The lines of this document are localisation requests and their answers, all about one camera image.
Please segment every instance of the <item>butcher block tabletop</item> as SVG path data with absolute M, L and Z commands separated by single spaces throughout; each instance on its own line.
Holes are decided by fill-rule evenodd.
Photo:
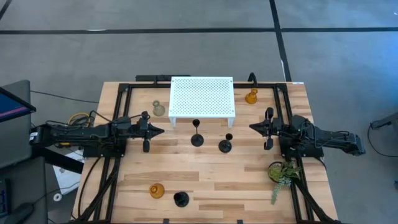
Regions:
M 102 89 L 97 111 L 108 119 L 113 117 L 119 84 L 105 82 Z M 312 122 L 305 85 L 286 85 L 292 113 Z M 266 151 L 265 139 L 249 128 L 249 124 L 264 120 L 268 107 L 273 107 L 277 116 L 273 91 L 259 88 L 257 103 L 253 105 L 244 99 L 249 92 L 249 88 L 234 89 L 236 119 L 232 128 L 228 128 L 227 119 L 200 119 L 198 133 L 205 142 L 195 147 L 190 142 L 195 134 L 192 119 L 177 119 L 175 128 L 170 124 L 169 88 L 134 88 L 129 116 L 148 111 L 149 121 L 164 129 L 165 133 L 151 140 L 149 153 L 142 151 L 142 139 L 127 141 L 118 175 L 112 223 L 163 223 L 165 218 L 170 223 L 236 223 L 237 220 L 244 223 L 295 223 L 288 187 L 280 191 L 275 205 L 271 204 L 275 183 L 268 178 L 267 168 L 274 161 L 283 161 L 278 137 L 273 136 L 274 147 Z M 279 94 L 284 120 L 287 121 L 284 98 L 282 92 Z M 161 117 L 153 115 L 154 100 L 165 106 L 166 112 Z M 104 123 L 106 120 L 96 117 L 95 125 Z M 224 154 L 218 149 L 218 143 L 225 139 L 227 133 L 233 135 L 232 150 Z M 95 160 L 89 158 L 85 162 L 73 209 L 75 217 L 81 187 Z M 103 162 L 101 159 L 97 163 L 87 181 L 81 200 L 82 210 L 98 192 Z M 326 214 L 337 219 L 324 166 L 313 158 L 303 158 L 303 163 L 310 193 Z M 152 198 L 149 193 L 149 187 L 156 183 L 165 187 L 165 194 L 159 199 Z M 184 208 L 176 206 L 173 200 L 174 194 L 180 191 L 190 197 Z M 303 197 L 300 191 L 298 194 L 302 216 L 306 219 Z M 105 218 L 107 204 L 108 196 L 105 195 L 101 218 Z

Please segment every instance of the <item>potted plant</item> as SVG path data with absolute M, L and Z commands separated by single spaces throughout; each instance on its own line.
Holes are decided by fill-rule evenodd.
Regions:
M 298 178 L 296 172 L 301 168 L 294 167 L 292 162 L 273 162 L 268 167 L 268 177 L 277 185 L 272 192 L 271 204 L 275 204 L 276 198 L 282 187 L 292 184 L 291 178 Z

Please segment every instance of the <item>pegboard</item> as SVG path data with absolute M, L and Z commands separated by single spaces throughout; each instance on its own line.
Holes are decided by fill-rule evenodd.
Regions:
M 172 77 L 169 118 L 235 118 L 232 77 Z

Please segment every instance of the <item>blue screen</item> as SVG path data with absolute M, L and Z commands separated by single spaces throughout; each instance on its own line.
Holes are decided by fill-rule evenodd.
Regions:
M 26 106 L 0 93 L 0 119 L 15 116 L 16 114 L 26 114 L 30 111 Z

